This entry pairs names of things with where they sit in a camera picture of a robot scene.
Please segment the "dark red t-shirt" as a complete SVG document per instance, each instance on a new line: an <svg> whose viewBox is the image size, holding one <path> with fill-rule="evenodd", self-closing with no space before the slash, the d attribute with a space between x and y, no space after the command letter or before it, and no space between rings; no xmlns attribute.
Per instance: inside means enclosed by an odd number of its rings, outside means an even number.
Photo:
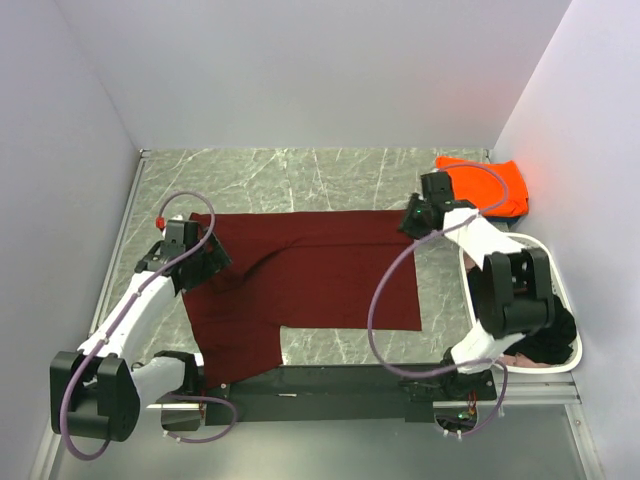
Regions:
<svg viewBox="0 0 640 480"><path fill-rule="evenodd" d="M403 212L192 214L212 226L229 266L183 302L207 387L282 363L280 330L363 329L371 298L410 245Z"/></svg>

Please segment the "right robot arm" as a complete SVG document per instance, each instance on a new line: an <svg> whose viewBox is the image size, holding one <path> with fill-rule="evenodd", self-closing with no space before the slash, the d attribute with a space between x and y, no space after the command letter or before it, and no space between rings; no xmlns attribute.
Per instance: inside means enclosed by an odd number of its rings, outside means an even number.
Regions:
<svg viewBox="0 0 640 480"><path fill-rule="evenodd" d="M442 232L479 269L468 283L473 326L443 358L444 395L460 399L512 345L555 320L551 265L545 250L527 248L493 226L467 201L434 204L414 193L399 230L415 240Z"/></svg>

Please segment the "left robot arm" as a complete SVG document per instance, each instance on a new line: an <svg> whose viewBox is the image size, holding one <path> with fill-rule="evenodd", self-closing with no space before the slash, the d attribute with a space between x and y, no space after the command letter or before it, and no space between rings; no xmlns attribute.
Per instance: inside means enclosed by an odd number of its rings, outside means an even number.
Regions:
<svg viewBox="0 0 640 480"><path fill-rule="evenodd" d="M49 367L51 428L73 437L123 442L141 411L162 398L186 402L203 388L200 356L164 350L140 368L135 355L151 324L177 296L210 280L231 259L218 239L169 228L137 262L129 286L98 329Z"/></svg>

